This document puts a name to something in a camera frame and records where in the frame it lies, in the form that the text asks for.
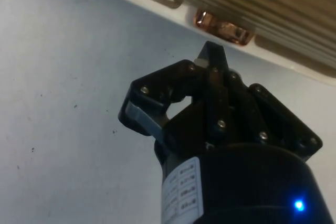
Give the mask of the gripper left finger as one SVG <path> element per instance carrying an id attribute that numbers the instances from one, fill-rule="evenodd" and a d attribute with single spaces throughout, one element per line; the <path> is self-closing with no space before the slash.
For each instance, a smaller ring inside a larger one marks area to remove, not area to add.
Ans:
<path id="1" fill-rule="evenodd" d="M 207 41 L 196 62 L 181 60 L 131 82 L 121 110 L 120 122 L 127 128 L 157 141 L 164 141 L 166 112 L 171 104 L 192 97 L 193 103 L 204 101 L 206 66 L 213 43 Z"/>

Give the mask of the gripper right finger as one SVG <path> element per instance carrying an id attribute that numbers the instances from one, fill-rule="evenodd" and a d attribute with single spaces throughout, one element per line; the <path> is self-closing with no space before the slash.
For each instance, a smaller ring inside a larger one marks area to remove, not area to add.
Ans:
<path id="1" fill-rule="evenodd" d="M 253 142 L 304 161 L 322 146 L 316 133 L 261 84 L 246 86 L 229 69 L 223 46 L 207 42 L 207 132 L 216 144 Z"/>

